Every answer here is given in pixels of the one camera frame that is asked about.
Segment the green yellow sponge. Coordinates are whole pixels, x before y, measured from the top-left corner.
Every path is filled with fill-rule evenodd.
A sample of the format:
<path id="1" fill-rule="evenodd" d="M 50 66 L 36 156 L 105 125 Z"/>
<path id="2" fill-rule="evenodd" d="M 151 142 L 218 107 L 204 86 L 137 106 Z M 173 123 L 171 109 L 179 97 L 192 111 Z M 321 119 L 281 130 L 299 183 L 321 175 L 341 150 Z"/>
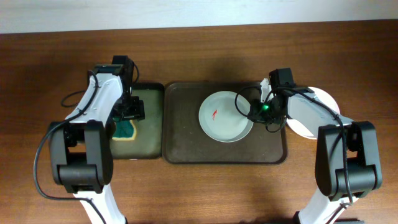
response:
<path id="1" fill-rule="evenodd" d="M 112 139 L 115 141 L 134 141 L 137 136 L 136 126 L 133 120 L 115 121 L 115 131 Z"/>

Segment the white plate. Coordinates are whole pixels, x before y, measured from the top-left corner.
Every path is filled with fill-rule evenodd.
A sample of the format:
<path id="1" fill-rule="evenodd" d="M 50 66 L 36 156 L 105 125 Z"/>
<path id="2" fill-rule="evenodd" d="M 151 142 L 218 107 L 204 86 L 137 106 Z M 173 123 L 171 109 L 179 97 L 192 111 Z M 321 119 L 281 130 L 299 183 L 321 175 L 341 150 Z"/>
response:
<path id="1" fill-rule="evenodd" d="M 245 117 L 250 104 L 245 97 L 232 91 L 218 91 L 200 106 L 198 119 L 202 130 L 219 142 L 236 142 L 244 138 L 254 123 Z"/>
<path id="2" fill-rule="evenodd" d="M 335 99 L 326 91 L 310 87 L 313 93 L 310 97 L 315 97 L 318 101 L 340 114 L 340 109 Z M 289 98 L 287 120 L 289 128 L 301 137 L 316 140 L 318 136 L 318 127 L 330 124 L 332 115 L 315 103 L 310 102 L 301 95 L 295 95 Z"/>

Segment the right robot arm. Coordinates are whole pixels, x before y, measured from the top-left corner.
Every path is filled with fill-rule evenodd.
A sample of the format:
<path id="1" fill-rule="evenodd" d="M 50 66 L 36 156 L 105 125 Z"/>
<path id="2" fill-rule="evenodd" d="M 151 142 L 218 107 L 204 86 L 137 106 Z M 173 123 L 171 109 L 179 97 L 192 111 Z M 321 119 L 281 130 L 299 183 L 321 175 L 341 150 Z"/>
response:
<path id="1" fill-rule="evenodd" d="M 246 117 L 265 126 L 283 127 L 288 119 L 304 125 L 317 139 L 317 189 L 294 223 L 334 223 L 359 198 L 382 185 L 376 129 L 369 121 L 353 121 L 324 104 L 306 86 L 297 86 L 290 68 L 270 72 L 254 86 Z"/>

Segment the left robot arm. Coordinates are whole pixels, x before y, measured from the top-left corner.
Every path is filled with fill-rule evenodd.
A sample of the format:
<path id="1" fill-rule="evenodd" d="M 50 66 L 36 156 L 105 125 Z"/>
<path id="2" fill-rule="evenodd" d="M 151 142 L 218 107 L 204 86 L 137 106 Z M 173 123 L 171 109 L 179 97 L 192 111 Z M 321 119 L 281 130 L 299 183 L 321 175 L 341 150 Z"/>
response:
<path id="1" fill-rule="evenodd" d="M 132 95 L 139 70 L 126 55 L 88 71 L 88 88 L 75 109 L 52 122 L 49 143 L 53 179 L 81 202 L 92 223 L 127 223 L 114 199 L 112 140 L 130 141 L 133 120 L 145 118 L 144 102 Z"/>

